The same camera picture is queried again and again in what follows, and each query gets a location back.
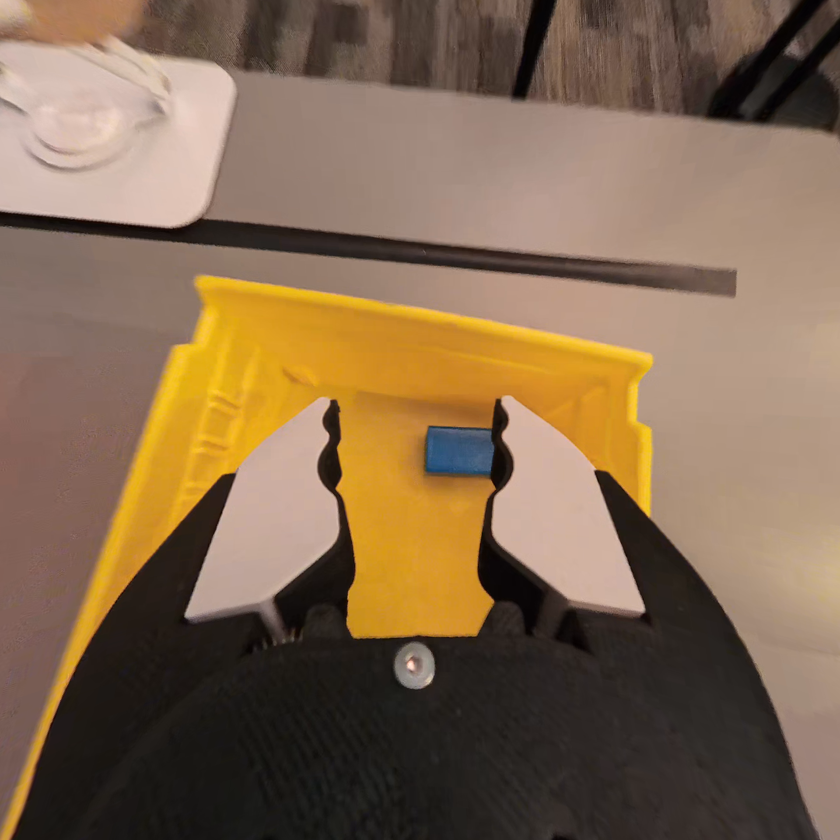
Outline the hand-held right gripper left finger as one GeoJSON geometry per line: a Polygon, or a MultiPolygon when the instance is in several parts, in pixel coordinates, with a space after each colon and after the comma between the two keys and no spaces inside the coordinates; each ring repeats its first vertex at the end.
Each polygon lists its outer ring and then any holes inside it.
{"type": "Polygon", "coordinates": [[[184,618],[257,616],[270,639],[329,605],[347,619],[354,548],[343,499],[338,402],[320,397],[237,469],[184,618]]]}

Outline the black office chair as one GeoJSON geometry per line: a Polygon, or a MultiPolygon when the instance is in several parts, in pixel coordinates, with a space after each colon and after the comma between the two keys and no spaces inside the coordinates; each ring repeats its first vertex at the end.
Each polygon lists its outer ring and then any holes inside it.
{"type": "Polygon", "coordinates": [[[832,132],[838,125],[838,86],[822,71],[838,47],[839,21],[803,56],[788,48],[826,1],[795,3],[759,50],[740,59],[710,97],[706,117],[832,132]]]}

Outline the clear glass dish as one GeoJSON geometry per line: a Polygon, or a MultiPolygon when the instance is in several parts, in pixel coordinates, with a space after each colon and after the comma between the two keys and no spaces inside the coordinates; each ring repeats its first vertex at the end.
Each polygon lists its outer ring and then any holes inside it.
{"type": "Polygon", "coordinates": [[[158,61],[112,36],[70,53],[147,94],[145,112],[96,87],[38,91],[2,64],[1,99],[26,120],[22,144],[47,167],[80,172],[120,157],[153,123],[172,113],[173,87],[158,61]]]}

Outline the yellow plastic bin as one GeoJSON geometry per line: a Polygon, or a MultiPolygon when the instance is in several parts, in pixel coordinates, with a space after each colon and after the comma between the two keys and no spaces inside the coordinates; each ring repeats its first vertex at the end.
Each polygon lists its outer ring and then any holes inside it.
{"type": "Polygon", "coordinates": [[[490,481],[424,477],[429,425],[489,425],[513,396],[650,512],[652,433],[637,418],[650,353],[315,290],[212,276],[195,288],[195,332],[165,365],[2,838],[58,804],[37,805],[35,781],[108,609],[213,483],[318,398],[340,407],[360,636],[468,635],[490,606],[476,571],[490,481]]]}

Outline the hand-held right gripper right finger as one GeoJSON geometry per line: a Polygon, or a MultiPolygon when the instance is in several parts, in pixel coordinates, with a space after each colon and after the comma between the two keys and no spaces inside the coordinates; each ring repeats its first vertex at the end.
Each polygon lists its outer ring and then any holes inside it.
{"type": "Polygon", "coordinates": [[[479,582],[515,605],[528,634],[557,634],[571,611],[637,620],[646,612],[591,461],[511,395],[495,404],[493,485],[479,582]]]}

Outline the blue rectangular wooden block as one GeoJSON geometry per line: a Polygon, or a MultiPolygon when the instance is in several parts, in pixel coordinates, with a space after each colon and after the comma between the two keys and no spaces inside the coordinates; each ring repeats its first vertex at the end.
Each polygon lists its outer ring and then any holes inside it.
{"type": "Polygon", "coordinates": [[[427,427],[424,471],[430,476],[489,477],[494,455],[488,427],[427,427]]]}

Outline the black metal leg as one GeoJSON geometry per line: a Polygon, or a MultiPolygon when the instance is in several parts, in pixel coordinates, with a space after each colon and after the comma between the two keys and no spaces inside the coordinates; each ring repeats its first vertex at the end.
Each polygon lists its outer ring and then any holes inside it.
{"type": "Polygon", "coordinates": [[[549,33],[557,1],[532,1],[527,26],[521,45],[521,56],[513,83],[511,98],[527,98],[541,56],[543,44],[549,33]]]}

